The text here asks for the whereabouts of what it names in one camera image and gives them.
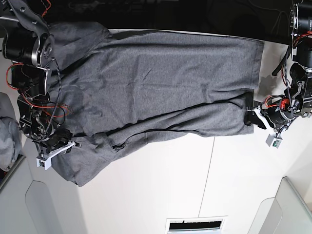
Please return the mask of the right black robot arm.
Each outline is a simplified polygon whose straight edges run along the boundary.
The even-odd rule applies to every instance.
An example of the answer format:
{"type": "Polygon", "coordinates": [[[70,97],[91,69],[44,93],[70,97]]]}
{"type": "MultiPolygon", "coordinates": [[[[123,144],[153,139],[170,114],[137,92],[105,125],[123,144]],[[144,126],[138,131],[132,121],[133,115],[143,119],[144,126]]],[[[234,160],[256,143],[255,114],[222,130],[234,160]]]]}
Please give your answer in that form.
{"type": "Polygon", "coordinates": [[[18,91],[19,125],[26,137],[40,148],[41,158],[69,153],[81,144],[72,140],[73,134],[62,129],[56,118],[65,118],[68,108],[60,103],[61,77],[57,70],[58,94],[50,100],[47,81],[51,67],[58,66],[54,57],[54,36],[43,16],[31,10],[25,0],[0,2],[0,28],[4,31],[2,54],[12,62],[8,68],[11,78],[7,85],[18,91]]]}

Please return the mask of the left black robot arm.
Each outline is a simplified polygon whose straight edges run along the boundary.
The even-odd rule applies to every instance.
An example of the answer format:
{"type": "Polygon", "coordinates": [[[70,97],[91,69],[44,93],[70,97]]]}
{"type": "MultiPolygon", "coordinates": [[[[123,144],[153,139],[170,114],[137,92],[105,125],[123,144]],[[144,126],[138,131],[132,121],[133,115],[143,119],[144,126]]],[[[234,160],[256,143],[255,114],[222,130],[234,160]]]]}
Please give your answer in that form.
{"type": "Polygon", "coordinates": [[[286,89],[281,95],[254,102],[244,123],[280,134],[298,117],[312,115],[312,2],[294,0],[290,13],[291,42],[272,76],[280,74],[286,89]]]}

